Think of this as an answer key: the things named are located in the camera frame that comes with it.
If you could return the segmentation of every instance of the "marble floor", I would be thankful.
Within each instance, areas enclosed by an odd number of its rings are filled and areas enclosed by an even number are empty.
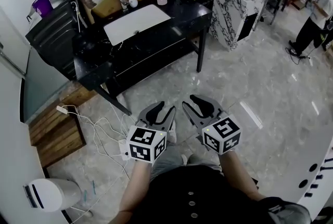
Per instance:
[[[237,152],[250,175],[259,181],[265,194],[274,180],[286,170],[289,161],[297,157],[309,132],[317,125],[332,121],[333,79],[328,61],[321,48],[312,52],[313,66],[308,60],[299,65],[285,52],[290,39],[295,39],[309,16],[307,9],[292,6],[279,12],[273,25],[270,20],[259,23],[248,42],[232,52],[208,36],[202,72],[196,72],[197,55],[192,53],[164,68],[127,90],[120,97],[133,112],[139,112],[153,102],[164,100],[164,112],[175,105],[178,147],[182,153],[197,153],[217,162],[217,156],[207,151],[196,139],[196,130],[182,110],[182,101],[190,94],[203,94],[216,99],[243,127],[242,144]],[[106,117],[120,130],[110,104],[96,96],[83,104],[79,111],[93,122]],[[132,121],[125,117],[129,127]],[[100,122],[114,139],[122,137],[112,132],[106,121]],[[92,208],[93,219],[82,217],[76,223],[108,223],[118,210],[127,177],[122,168],[107,156],[98,154],[93,141],[93,128],[81,124],[87,145],[49,168],[51,177],[71,179],[86,194],[76,205],[88,209],[114,185]],[[109,155],[119,154],[118,144],[97,128]],[[126,164],[130,175],[133,161],[114,159]],[[96,194],[92,187],[95,183]],[[81,213],[67,210],[72,220]]]

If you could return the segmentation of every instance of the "black shirt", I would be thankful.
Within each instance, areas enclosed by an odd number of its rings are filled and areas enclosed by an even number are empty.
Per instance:
[[[310,223],[302,221],[310,219],[302,206],[276,197],[256,202],[232,188],[217,170],[207,166],[179,167],[151,182],[130,223],[279,223],[278,213],[286,205],[296,206],[296,214],[301,211],[301,217],[283,223]]]

